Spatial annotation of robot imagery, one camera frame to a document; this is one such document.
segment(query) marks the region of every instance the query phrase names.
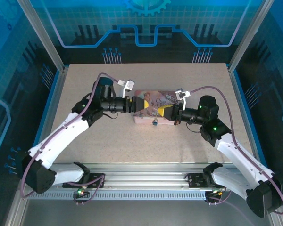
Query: beige tabletop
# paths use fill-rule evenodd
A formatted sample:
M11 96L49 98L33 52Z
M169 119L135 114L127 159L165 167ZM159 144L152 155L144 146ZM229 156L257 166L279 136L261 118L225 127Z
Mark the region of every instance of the beige tabletop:
M225 64L84 64L70 65L58 105L53 130L62 123L71 108L87 93L100 72L116 79L135 81L134 90L193 90L211 85L226 96L233 115L235 134L251 152L232 83ZM120 86L114 85L116 93ZM199 98L212 95L219 105L219 118L230 127L221 96L214 90L202 90L187 98L187 107L197 108ZM56 163L132 163L132 162L229 162L204 141L200 133L190 132L185 123L137 125L131 114L119 114L116 120L102 117L79 135L56 159Z

